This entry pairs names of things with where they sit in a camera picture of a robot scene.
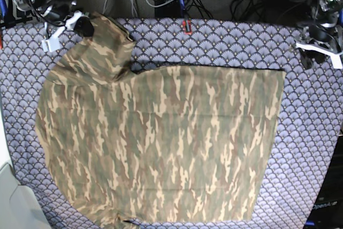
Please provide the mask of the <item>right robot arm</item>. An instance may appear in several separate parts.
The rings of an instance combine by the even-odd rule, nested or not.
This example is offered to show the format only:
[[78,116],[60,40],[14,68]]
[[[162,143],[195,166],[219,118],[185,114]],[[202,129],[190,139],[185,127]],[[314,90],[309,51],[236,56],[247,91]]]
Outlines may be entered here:
[[45,30],[48,25],[57,27],[52,35],[46,35],[41,45],[45,52],[61,49],[59,36],[65,31],[75,31],[89,38],[94,34],[94,27],[89,15],[76,9],[77,0],[13,0],[23,12],[30,11],[43,20]]

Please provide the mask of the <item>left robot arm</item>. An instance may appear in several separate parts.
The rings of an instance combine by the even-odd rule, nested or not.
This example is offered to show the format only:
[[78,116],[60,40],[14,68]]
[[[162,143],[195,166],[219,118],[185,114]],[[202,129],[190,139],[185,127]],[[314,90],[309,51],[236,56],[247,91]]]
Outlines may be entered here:
[[302,29],[295,40],[303,67],[329,59],[334,69],[342,69],[342,0],[314,0],[309,3],[309,20],[298,23]]

